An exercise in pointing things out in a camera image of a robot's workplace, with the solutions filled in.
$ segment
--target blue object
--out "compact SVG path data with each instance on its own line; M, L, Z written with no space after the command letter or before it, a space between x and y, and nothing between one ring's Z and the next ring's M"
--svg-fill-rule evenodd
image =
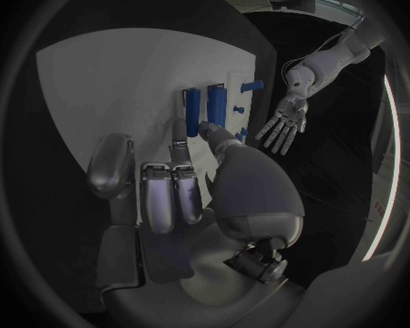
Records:
M245 91L258 90L263 88L263 80L258 80L257 82L248 82L247 84L243 84L241 86L241 93L244 93Z
M188 137L198 135L200 109L201 91L194 87L185 90L185 122L187 123Z
M234 106L234 111L243 114L244 113L244 107Z
M225 127L226 102L228 90L224 87L211 86L208 89L208 121Z

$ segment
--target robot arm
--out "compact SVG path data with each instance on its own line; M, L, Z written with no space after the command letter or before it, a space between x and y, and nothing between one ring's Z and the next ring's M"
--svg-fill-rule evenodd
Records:
M350 28L342 33L337 44L329 50L313 52L292 67L286 74L286 96L278 103L274 116L255 138L259 140L279 122L264 147L269 147L281 132L272 152L276 153L282 145L281 154L285 155L296 133L303 133L305 130L309 109L307 98L334 81L349 64L365 60L371 54L370 50L383 41L383 36L372 28L370 20L365 19L356 30Z

